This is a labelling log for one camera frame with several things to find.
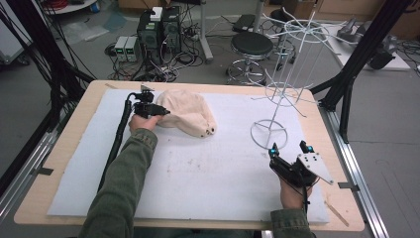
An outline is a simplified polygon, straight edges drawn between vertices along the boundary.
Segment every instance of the black stool seat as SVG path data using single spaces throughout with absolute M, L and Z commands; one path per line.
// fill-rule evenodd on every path
M 264 56 L 271 52 L 272 41 L 259 33 L 242 32 L 232 38 L 232 46 L 242 54 Z
M 275 19 L 275 20 L 278 20 L 278 21 L 281 21 L 281 22 L 288 22 L 290 19 L 288 19 L 287 18 L 287 16 L 284 14 L 284 12 L 283 12 L 283 10 L 282 9 L 277 9 L 277 10 L 274 10 L 274 11 L 272 11 L 270 14 L 269 14 L 269 16 L 272 18 L 272 19 Z M 278 26 L 278 27 L 283 27 L 283 24 L 282 23 L 279 23 L 279 22 L 274 22 L 274 21 L 271 21 L 274 25 L 276 25 L 276 26 Z

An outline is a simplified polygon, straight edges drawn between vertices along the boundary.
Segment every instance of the black metal frame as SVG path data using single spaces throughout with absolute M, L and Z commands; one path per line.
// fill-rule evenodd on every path
M 410 2 L 411 0 L 387 0 L 356 46 L 349 60 L 343 66 L 343 69 L 333 78 L 310 89 L 313 94 L 316 94 L 330 87 L 327 95 L 320 100 L 320 106 L 327 111 L 335 111 L 337 103 L 343 97 L 339 130 L 346 143 L 349 143 L 347 133 L 353 84 L 358 74 L 373 57 L 377 47 L 404 13 Z
M 41 75 L 46 79 L 51 87 L 51 104 L 52 109 L 47 114 L 43 122 L 28 140 L 19 155 L 9 166 L 6 173 L 0 178 L 0 197 L 3 196 L 10 183 L 15 178 L 21 167 L 25 164 L 29 155 L 37 146 L 45 132 L 53 130 L 59 123 L 60 111 L 67 101 L 78 101 L 84 93 L 80 81 L 91 82 L 93 77 L 80 71 L 71 65 L 62 54 L 55 42 L 53 34 L 46 26 L 43 18 L 40 16 L 36 6 L 32 0 L 6 0 L 11 10 L 24 26 L 26 32 L 31 37 L 35 48 L 40 55 L 46 60 L 48 69 L 38 66 Z M 0 11 L 0 20 L 6 25 L 10 32 L 16 37 L 25 50 L 25 53 L 34 61 L 40 61 L 36 57 L 33 48 L 29 47 L 24 40 L 21 39 L 18 32 L 14 29 L 13 24 L 8 17 Z

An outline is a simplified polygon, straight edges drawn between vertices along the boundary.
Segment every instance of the green jacket sleeve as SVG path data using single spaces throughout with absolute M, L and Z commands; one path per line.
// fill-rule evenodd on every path
M 271 212 L 274 238 L 313 238 L 306 214 L 301 209 L 282 209 Z
M 90 205 L 80 238 L 132 238 L 133 217 L 157 143 L 147 129 L 137 129 L 127 140 Z

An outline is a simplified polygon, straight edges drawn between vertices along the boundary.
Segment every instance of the aluminum rail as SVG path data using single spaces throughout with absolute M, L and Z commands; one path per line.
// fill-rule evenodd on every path
M 356 185 L 359 188 L 358 190 L 354 190 L 354 194 L 363 209 L 372 235 L 376 238 L 389 237 L 379 211 L 377 210 L 373 198 L 370 195 L 368 185 L 362 175 L 362 171 L 359 167 L 358 161 L 356 160 L 355 154 L 353 153 L 350 144 L 347 144 L 340 135 L 340 119 L 337 116 L 337 113 L 328 112 L 323 108 L 320 109 L 321 115 L 325 116 L 325 119 L 327 119 L 330 123 L 330 131 L 335 137 L 338 149 L 340 149 L 342 160 L 346 166 L 349 179 L 353 185 Z
M 31 180 L 37 176 L 43 162 L 53 149 L 58 139 L 57 125 L 51 132 L 45 132 L 44 136 L 32 151 L 22 168 L 16 174 L 6 191 L 0 197 L 0 225 L 12 209 L 21 194 L 27 189 Z

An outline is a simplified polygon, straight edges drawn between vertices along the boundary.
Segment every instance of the person's hand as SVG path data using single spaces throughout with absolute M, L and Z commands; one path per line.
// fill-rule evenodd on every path
M 145 128 L 152 131 L 155 128 L 155 125 L 163 116 L 152 116 L 149 119 L 143 118 L 137 114 L 132 116 L 131 121 L 129 122 L 130 131 L 134 132 L 136 129 Z
M 303 208 L 303 196 L 302 188 L 292 187 L 283 178 L 280 178 L 280 200 L 283 208 L 285 209 L 302 209 Z M 312 193 L 312 187 L 307 190 L 308 197 Z

